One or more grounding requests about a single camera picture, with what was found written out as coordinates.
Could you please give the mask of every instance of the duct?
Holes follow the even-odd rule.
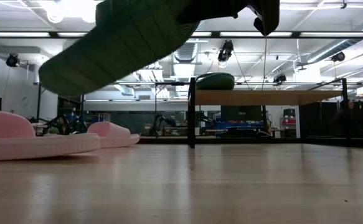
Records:
[[[196,30],[202,30],[205,22],[201,21]],[[182,47],[173,53],[173,60],[178,61],[180,64],[173,65],[173,71],[178,78],[190,78],[194,76],[196,65],[188,64],[197,62],[199,51],[199,43],[185,43]],[[186,96],[188,86],[176,86],[176,94],[178,96]]]
[[[334,42],[328,44],[327,46],[319,49],[318,51],[311,53],[307,56],[307,63],[317,63],[337,53],[361,42],[363,39],[347,39],[347,40],[335,40]]]

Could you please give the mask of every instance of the ceiling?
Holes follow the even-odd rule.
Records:
[[[280,25],[277,31],[335,32],[360,30],[359,27],[363,24],[363,0],[347,0],[347,8],[340,9],[341,6],[342,0],[281,0]],[[39,7],[36,1],[0,1],[0,31],[47,30],[83,32],[89,31],[94,27],[94,24],[84,22],[81,18],[68,17],[64,18],[60,23],[53,24],[48,21],[44,9],[35,7]],[[255,15],[249,9],[244,9],[238,14],[237,19],[227,17],[205,21],[201,30],[256,31],[253,26],[254,18]],[[243,76],[250,82],[261,82],[265,75],[271,82],[272,77],[278,72],[276,68],[282,65],[280,72],[286,74],[288,82],[293,82],[299,71],[294,70],[293,64],[285,60],[298,61],[300,57],[309,55],[333,41],[335,40],[268,39],[266,41],[265,39],[232,39],[235,55],[230,58],[225,68],[220,68],[215,59],[224,39],[207,39],[205,43],[199,44],[200,57],[198,65],[194,70],[194,75],[207,72],[227,72],[233,74],[236,80],[240,82],[244,81]],[[59,53],[63,49],[65,42],[65,39],[0,39],[0,49],[6,47],[38,47],[43,53],[24,54],[25,58],[22,59],[30,60],[32,63],[39,63],[41,60],[46,60],[45,57],[51,57]],[[360,71],[363,68],[363,41],[343,52],[346,55],[346,59],[340,64],[322,61],[314,65],[316,70],[321,71],[321,81],[329,81],[335,76],[338,77],[349,72]],[[159,61],[163,67],[164,78],[168,78],[174,73],[171,62],[172,57],[166,57]],[[359,82],[361,80],[363,80],[363,72],[348,79],[349,82]]]

